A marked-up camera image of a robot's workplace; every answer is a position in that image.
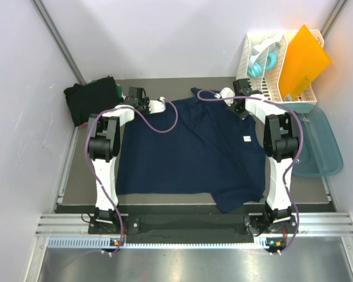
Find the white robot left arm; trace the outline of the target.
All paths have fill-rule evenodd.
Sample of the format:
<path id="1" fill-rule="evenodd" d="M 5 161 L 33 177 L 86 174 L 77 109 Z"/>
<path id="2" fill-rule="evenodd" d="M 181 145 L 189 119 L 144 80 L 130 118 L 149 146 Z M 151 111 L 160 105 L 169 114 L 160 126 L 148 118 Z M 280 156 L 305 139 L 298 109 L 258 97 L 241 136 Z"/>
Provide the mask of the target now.
<path id="1" fill-rule="evenodd" d="M 109 233 L 121 228 L 115 211 L 118 198 L 115 189 L 115 161 L 121 148 L 120 128 L 134 120 L 135 111 L 150 112 L 150 99 L 144 88 L 130 87 L 124 100 L 113 109 L 93 114 L 88 120 L 85 149 L 88 164 L 96 182 L 96 203 L 92 224 L 101 224 Z"/>

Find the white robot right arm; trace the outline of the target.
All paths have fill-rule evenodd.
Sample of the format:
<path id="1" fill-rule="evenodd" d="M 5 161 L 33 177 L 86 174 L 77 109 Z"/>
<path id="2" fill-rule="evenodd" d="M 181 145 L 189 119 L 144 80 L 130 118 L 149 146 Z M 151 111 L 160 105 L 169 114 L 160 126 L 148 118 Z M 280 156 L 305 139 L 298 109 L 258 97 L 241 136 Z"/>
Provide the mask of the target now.
<path id="1" fill-rule="evenodd" d="M 303 130 L 292 110 L 253 90 L 249 79 L 238 79 L 233 87 L 221 90 L 220 97 L 239 118 L 252 115 L 263 124 L 263 149 L 270 164 L 269 194 L 262 219 L 252 220 L 251 227 L 275 233 L 292 220 L 291 170 L 300 152 Z"/>

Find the navy blue t shirt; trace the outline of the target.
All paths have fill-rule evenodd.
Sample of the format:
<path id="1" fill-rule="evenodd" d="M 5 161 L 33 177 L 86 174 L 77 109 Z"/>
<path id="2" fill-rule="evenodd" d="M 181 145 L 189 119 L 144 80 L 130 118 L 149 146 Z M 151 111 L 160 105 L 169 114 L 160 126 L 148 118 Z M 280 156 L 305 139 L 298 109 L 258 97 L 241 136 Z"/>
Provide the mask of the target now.
<path id="1" fill-rule="evenodd" d="M 240 119 L 209 92 L 191 92 L 164 112 L 125 125 L 116 192 L 208 193 L 224 213 L 260 201 L 265 153 L 254 119 Z"/>

